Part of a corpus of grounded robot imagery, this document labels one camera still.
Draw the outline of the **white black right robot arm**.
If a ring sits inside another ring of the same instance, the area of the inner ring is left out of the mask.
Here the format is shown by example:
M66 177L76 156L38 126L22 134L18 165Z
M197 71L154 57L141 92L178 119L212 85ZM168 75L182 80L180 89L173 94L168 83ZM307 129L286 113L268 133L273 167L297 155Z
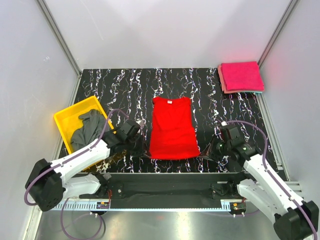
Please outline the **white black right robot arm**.
M237 120L224 121L220 139L212 138L200 157L213 161L229 156L240 168L235 177L214 194L243 198L252 202L272 223L281 240L318 240L320 209L314 201L305 201L294 192L269 165L267 151L246 142L236 126Z

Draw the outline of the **folded teal t-shirt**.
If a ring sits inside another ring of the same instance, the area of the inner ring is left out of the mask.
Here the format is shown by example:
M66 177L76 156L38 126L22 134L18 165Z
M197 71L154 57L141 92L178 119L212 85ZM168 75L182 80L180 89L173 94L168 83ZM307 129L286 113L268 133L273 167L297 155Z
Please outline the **folded teal t-shirt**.
M245 90L243 93L250 93L250 94L262 94L263 91L251 91L251 90Z

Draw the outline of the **red t-shirt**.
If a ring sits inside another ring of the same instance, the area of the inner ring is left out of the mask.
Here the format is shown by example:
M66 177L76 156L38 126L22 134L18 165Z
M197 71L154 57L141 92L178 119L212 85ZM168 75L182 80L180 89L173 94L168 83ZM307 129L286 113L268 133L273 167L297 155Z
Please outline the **red t-shirt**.
M149 152L157 160L181 160L200 155L193 127L191 99L152 100L152 131Z

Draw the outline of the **right aluminium corner post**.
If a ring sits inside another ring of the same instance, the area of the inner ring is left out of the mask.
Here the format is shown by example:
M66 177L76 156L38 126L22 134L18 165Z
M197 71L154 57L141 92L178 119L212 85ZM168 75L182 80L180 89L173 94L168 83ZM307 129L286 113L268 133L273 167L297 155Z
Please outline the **right aluminium corner post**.
M282 14L276 28L274 29L267 45L265 46L257 64L258 67L261 69L263 67L264 62L266 61L269 53L271 52L273 46L275 45L276 41L278 40L280 34L284 30L287 22L289 21L291 15L297 8L298 4L300 3L300 0L290 0L284 13Z

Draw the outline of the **yellow plastic bin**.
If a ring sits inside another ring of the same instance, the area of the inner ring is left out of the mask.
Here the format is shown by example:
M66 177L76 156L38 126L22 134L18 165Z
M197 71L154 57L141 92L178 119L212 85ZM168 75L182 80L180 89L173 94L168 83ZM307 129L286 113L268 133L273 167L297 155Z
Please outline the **yellow plastic bin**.
M69 155L51 162L51 166L55 168L56 172L64 175L77 174L99 161L109 158L110 149L100 138L78 151L74 151L71 146L71 137L74 131L83 126L78 117L92 109L98 110L104 115L105 120L107 119L105 111L95 96L90 96L54 114L55 123L69 153Z

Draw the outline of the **aluminium corner post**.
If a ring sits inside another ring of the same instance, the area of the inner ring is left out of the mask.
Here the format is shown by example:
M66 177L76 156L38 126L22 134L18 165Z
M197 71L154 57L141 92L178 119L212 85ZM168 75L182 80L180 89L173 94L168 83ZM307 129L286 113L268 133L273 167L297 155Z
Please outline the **aluminium corner post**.
M74 56L72 55L72 52L64 39L58 24L56 23L53 14L51 13L47 3L45 0L35 0L37 3L41 13L43 14L47 24L49 25L54 37L56 38L61 50L63 51L66 59L68 60L71 68L75 72L76 76L79 77L82 73L82 70L80 69L79 65L77 64Z
M269 53L271 52L273 46L275 45L276 41L278 40L280 34L284 30L287 22L289 21L291 15L297 8L298 4L300 3L300 0L290 0L284 13L282 14L276 28L274 29L267 45L265 46L257 64L258 67L261 69L263 67L264 62L266 61Z

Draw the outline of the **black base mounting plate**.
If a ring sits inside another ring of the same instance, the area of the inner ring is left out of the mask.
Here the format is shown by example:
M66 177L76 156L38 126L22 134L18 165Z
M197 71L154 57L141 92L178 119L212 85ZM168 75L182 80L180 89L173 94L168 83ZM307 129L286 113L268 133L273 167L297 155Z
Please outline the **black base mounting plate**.
M111 201L168 202L209 205L213 201L243 198L231 186L239 173L112 173L106 188Z

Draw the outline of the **left aluminium corner post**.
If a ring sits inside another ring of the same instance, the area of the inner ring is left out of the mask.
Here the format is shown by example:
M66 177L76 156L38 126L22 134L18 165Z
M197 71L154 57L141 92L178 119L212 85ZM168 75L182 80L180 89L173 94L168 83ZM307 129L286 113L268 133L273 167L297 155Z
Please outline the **left aluminium corner post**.
M82 70L80 69L79 65L77 64L74 56L72 55L72 52L64 39L58 24L56 23L53 14L51 13L47 3L45 0L35 0L37 3L41 13L43 14L47 24L49 25L54 37L56 38L61 50L63 51L66 59L68 60L71 68L75 72L76 76L79 77L82 73Z

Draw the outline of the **grey t-shirt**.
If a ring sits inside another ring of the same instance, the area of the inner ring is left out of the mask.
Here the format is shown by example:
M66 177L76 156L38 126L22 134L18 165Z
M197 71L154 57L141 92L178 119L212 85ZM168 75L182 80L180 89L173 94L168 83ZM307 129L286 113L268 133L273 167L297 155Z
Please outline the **grey t-shirt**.
M106 118L97 109L81 114L78 119L82 127L76 129L70 139L74 152L84 148L98 139L106 123Z

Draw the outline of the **folded salmon pink t-shirt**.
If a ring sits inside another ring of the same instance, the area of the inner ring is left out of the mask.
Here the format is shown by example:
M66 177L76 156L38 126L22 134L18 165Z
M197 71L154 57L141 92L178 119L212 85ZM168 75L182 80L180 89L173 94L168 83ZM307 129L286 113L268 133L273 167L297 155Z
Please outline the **folded salmon pink t-shirt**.
M253 91L253 90L227 90L225 81L224 81L224 77L223 77L223 72L222 72L222 65L220 64L217 67L217 71L218 71L218 75L219 75L219 79L220 79L220 84L221 84L221 90L224 94L235 94L235 93L243 93L243 91Z

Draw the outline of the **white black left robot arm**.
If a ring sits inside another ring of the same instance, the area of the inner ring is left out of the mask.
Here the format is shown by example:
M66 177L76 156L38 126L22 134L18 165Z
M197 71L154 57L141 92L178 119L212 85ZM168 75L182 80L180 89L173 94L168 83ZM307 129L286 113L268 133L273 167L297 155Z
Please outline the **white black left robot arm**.
M72 197L106 198L110 196L108 179L101 173L78 174L89 166L127 152L143 154L142 120L126 120L121 126L108 130L87 146L48 162L38 160L25 184L24 201L43 212Z

